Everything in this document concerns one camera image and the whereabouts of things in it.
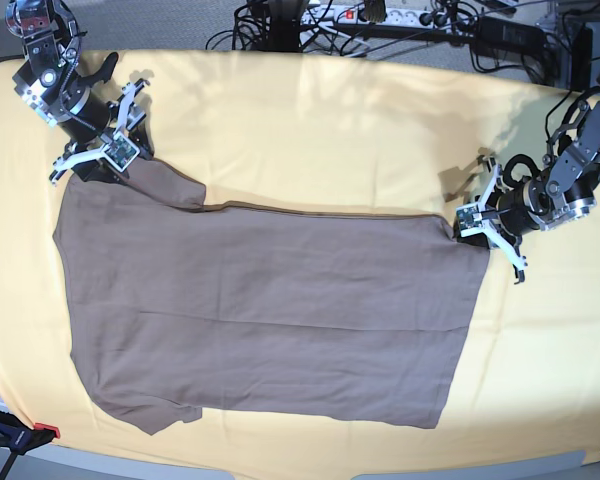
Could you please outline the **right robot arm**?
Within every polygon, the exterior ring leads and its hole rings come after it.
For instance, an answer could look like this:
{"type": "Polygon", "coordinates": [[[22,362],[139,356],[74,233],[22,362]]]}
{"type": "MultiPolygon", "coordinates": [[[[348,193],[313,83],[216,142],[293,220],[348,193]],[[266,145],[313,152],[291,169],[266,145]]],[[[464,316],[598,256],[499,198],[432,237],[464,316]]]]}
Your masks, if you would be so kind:
{"type": "Polygon", "coordinates": [[[119,182],[137,159],[153,156],[145,129],[145,110],[136,103],[146,79],[129,82],[116,100],[101,99],[94,88],[112,79],[119,54],[112,52],[97,71],[78,68],[86,32],[63,1],[11,1],[6,8],[9,31],[22,42],[25,63],[13,76],[15,92],[47,125],[69,137],[53,162],[49,181],[57,184],[72,171],[119,182]]]}

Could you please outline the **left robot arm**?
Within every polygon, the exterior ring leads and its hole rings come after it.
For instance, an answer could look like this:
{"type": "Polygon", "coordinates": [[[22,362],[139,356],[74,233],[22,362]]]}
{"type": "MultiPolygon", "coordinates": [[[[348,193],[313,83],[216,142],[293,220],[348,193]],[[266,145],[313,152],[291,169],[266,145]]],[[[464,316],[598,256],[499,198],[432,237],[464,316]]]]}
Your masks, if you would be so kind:
{"type": "Polygon", "coordinates": [[[461,243],[497,248],[525,281],[523,237],[588,216],[600,184],[600,72],[580,93],[546,140],[542,166],[517,154],[506,164],[484,159],[485,184],[455,211],[454,237],[461,243]]]}

